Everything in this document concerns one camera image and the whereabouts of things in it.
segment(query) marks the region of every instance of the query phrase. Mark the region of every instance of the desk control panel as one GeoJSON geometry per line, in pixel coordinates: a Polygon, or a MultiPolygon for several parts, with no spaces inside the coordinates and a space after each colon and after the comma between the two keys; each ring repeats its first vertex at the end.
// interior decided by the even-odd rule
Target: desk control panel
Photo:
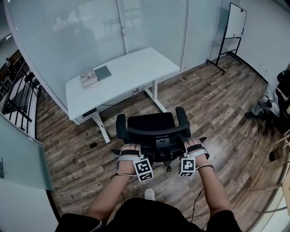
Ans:
{"type": "Polygon", "coordinates": [[[92,114],[93,112],[96,112],[96,111],[97,111],[97,108],[93,108],[93,109],[91,109],[90,111],[84,113],[82,116],[83,116],[83,117],[86,117],[86,116],[88,116],[88,115],[90,115],[90,114],[92,114]]]}

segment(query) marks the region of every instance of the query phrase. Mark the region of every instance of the hand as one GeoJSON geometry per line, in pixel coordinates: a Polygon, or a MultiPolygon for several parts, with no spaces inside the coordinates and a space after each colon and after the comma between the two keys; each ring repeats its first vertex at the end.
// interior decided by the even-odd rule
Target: hand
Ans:
{"type": "MultiPolygon", "coordinates": [[[[191,146],[196,145],[196,144],[199,144],[199,141],[193,140],[193,141],[189,141],[189,142],[185,143],[185,146],[186,146],[186,148],[188,148],[188,147],[191,147],[191,146]]],[[[196,152],[196,151],[199,151],[199,150],[201,150],[201,149],[191,151],[191,152],[189,152],[189,154],[196,152]]],[[[199,167],[199,166],[205,165],[205,164],[208,164],[208,160],[207,160],[207,157],[205,154],[202,154],[202,155],[195,157],[195,166],[196,167],[199,167]]]]}
{"type": "MultiPolygon", "coordinates": [[[[140,145],[125,145],[123,150],[140,150],[140,145]]],[[[133,161],[123,160],[119,162],[119,169],[118,173],[125,173],[125,174],[134,174],[135,168],[133,165],[133,161]]]]}

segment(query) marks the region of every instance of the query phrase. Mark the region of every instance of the standing desk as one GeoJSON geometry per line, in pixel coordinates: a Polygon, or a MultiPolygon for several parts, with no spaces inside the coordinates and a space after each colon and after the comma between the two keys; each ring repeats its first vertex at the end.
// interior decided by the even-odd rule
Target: standing desk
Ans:
{"type": "MultiPolygon", "coordinates": [[[[166,112],[164,106],[157,99],[157,79],[171,77],[180,72],[180,68],[153,48],[145,48],[133,52],[94,68],[106,65],[111,76],[84,89],[80,75],[66,83],[68,102],[68,116],[70,120],[82,116],[86,112],[96,110],[98,106],[106,104],[122,94],[132,91],[152,82],[152,92],[144,90],[159,107],[166,112]]],[[[110,142],[100,115],[96,110],[90,115],[100,127],[106,143],[110,142]]]]}

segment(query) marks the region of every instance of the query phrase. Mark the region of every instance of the shoe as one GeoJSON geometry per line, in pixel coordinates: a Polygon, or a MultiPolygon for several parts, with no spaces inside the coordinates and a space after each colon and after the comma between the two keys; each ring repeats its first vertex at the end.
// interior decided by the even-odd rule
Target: shoe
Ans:
{"type": "Polygon", "coordinates": [[[155,201],[155,193],[153,189],[148,188],[144,192],[144,198],[145,200],[155,201]]]}

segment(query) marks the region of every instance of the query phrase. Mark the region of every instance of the wooden floor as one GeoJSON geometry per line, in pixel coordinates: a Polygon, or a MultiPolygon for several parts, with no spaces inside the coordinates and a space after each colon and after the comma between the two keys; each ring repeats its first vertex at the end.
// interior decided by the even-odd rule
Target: wooden floor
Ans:
{"type": "MultiPolygon", "coordinates": [[[[244,113],[261,96],[266,84],[251,69],[243,64],[239,66],[231,57],[222,58],[220,65],[227,71],[223,76],[213,65],[203,64],[162,82],[158,85],[159,100],[174,115],[175,107],[185,109],[192,137],[208,137],[204,145],[211,155],[210,161],[231,197],[241,229],[248,231],[274,193],[250,193],[249,189],[278,183],[283,169],[278,167],[287,155],[285,152],[281,160],[269,161],[269,152],[275,148],[273,141],[280,135],[276,130],[275,136],[263,136],[265,123],[257,121],[255,156],[236,193],[256,144],[255,121],[246,120],[244,113]]],[[[94,131],[98,130],[94,121],[90,119],[76,126],[47,93],[41,96],[38,139],[46,151],[55,187],[52,195],[61,215],[86,211],[93,198],[110,181],[116,162],[110,149],[119,149],[123,145],[116,137],[116,116],[120,113],[129,117],[156,112],[159,112],[158,108],[144,92],[102,112],[101,118],[113,139],[109,144],[99,143],[96,148],[90,149],[92,142],[103,141],[94,135],[94,131]]],[[[153,180],[139,183],[132,178],[124,190],[126,199],[142,198],[146,188],[153,188],[157,201],[170,204],[186,218],[190,217],[202,183],[198,173],[189,179],[179,178],[178,164],[178,160],[173,162],[171,173],[167,173],[164,166],[155,167],[153,180]]],[[[202,194],[197,201],[195,215],[207,212],[202,194]]],[[[203,228],[208,219],[209,214],[205,214],[195,217],[193,222],[203,228]]]]}

